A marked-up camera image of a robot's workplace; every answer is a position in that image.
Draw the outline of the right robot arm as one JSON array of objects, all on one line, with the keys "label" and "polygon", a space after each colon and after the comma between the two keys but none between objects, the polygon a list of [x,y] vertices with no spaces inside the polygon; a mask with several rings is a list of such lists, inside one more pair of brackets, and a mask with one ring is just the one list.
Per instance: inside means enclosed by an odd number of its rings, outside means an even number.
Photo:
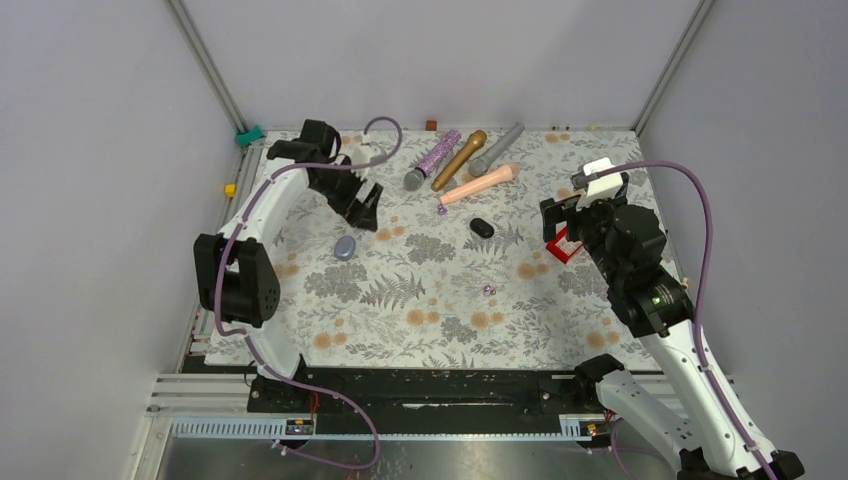
[{"label": "right robot arm", "polygon": [[608,286],[615,316],[661,367],[684,413],[678,415],[636,384],[609,354],[580,364],[573,386],[583,410],[615,412],[647,440],[679,479],[797,479],[799,457],[762,435],[716,364],[698,357],[694,306],[684,287],[661,264],[666,236],[656,214],[625,198],[587,208],[577,197],[541,201],[543,238],[557,226],[582,244]]}]

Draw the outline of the blue-grey earbud case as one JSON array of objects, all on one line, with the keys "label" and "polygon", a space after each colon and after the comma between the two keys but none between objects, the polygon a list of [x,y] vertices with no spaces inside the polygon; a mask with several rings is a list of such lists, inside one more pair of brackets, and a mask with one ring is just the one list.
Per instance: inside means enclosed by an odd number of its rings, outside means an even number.
[{"label": "blue-grey earbud case", "polygon": [[349,261],[354,257],[356,248],[356,239],[352,236],[345,235],[340,237],[335,243],[333,255],[340,261]]}]

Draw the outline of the grey microphone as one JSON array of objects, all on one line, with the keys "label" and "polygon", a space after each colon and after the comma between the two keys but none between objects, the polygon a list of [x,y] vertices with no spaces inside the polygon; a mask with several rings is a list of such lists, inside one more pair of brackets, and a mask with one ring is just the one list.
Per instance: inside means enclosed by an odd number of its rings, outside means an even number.
[{"label": "grey microphone", "polygon": [[513,125],[491,147],[470,161],[468,173],[475,178],[487,174],[494,161],[513,145],[524,130],[525,125],[522,123]]}]

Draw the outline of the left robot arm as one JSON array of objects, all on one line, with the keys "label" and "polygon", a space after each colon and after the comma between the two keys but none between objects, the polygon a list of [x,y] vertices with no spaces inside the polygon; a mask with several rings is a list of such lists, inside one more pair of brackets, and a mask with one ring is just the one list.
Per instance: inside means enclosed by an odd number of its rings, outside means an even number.
[{"label": "left robot arm", "polygon": [[201,307],[213,314],[219,336],[245,342],[258,374],[275,380],[272,398],[288,411],[307,404],[311,387],[296,375],[300,349],[273,321],[282,288],[268,248],[308,191],[321,195],[349,226],[377,231],[383,188],[368,180],[367,172],[397,152],[377,146],[368,135],[349,153],[341,148],[338,130],[305,120],[296,138],[268,148],[265,172],[233,217],[193,245]]}]

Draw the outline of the teal corner clamp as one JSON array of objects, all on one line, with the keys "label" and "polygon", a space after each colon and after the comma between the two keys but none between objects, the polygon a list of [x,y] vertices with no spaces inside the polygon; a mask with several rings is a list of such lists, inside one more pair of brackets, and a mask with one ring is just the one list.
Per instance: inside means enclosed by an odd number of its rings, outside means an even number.
[{"label": "teal corner clamp", "polygon": [[259,125],[255,125],[250,130],[237,134],[235,141],[240,147],[245,148],[264,137],[265,132],[263,129]]}]

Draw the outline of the red plastic box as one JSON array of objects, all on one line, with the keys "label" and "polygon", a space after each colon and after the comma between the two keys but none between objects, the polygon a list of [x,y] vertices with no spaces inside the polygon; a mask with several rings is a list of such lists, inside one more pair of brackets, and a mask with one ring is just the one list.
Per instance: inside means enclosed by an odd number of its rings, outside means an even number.
[{"label": "red plastic box", "polygon": [[568,228],[563,227],[553,240],[546,243],[546,250],[563,264],[567,264],[583,250],[581,242],[570,241],[567,235]]}]

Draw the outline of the pink microphone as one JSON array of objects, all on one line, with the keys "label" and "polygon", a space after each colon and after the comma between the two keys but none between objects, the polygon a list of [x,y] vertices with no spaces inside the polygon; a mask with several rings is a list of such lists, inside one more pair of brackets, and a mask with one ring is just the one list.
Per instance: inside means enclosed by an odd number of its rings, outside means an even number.
[{"label": "pink microphone", "polygon": [[496,170],[485,174],[467,184],[458,186],[439,197],[442,206],[455,203],[463,198],[480,193],[493,186],[514,180],[521,172],[521,166],[517,163],[508,163]]}]

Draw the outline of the purple glitter microphone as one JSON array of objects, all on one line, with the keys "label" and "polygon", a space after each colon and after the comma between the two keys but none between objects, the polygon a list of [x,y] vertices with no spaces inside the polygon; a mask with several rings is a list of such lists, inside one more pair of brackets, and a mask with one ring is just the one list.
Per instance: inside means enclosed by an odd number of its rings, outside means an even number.
[{"label": "purple glitter microphone", "polygon": [[406,191],[418,190],[445,158],[453,152],[461,138],[462,135],[458,130],[450,130],[445,133],[439,142],[405,174],[402,183],[403,188]]}]

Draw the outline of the floral patterned table mat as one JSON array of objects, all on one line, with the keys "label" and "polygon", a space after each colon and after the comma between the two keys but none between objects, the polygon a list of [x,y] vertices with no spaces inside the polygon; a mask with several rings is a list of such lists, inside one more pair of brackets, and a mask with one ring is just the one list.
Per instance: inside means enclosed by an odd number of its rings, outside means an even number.
[{"label": "floral patterned table mat", "polygon": [[[282,299],[273,317],[311,366],[565,370],[609,353],[631,370],[657,363],[615,317],[590,256],[567,264],[545,248],[539,203],[571,193],[584,163],[643,154],[629,132],[527,131],[498,158],[521,172],[437,212],[436,194],[403,176],[439,140],[374,131],[395,156],[369,173],[383,186],[376,232],[350,227],[319,194],[304,193],[268,248]],[[490,223],[494,236],[469,229]],[[356,239],[349,261],[337,240]],[[485,297],[491,285],[496,294]]]}]

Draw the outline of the black earbud charging case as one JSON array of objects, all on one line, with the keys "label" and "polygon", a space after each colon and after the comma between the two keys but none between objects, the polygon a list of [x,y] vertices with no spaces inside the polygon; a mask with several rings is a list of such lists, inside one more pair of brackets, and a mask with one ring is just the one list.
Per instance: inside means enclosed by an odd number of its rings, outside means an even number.
[{"label": "black earbud charging case", "polygon": [[494,227],[481,218],[472,218],[469,222],[469,229],[482,239],[490,239],[495,233]]}]

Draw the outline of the gold microphone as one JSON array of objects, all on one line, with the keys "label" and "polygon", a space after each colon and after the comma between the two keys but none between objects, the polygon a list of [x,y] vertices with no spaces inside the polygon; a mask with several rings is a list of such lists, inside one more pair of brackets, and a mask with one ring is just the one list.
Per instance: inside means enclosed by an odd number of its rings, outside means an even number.
[{"label": "gold microphone", "polygon": [[431,190],[439,192],[453,179],[460,168],[478,151],[487,141],[487,134],[483,130],[472,132],[462,147],[453,158],[444,166],[431,184]]}]

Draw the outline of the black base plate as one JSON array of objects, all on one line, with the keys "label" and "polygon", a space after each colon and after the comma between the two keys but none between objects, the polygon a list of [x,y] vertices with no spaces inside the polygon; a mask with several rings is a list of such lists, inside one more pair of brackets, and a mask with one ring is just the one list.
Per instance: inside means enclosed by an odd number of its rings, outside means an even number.
[{"label": "black base plate", "polygon": [[257,377],[250,413],[303,414],[324,435],[560,434],[562,421],[609,416],[571,371],[301,367],[295,385]]}]

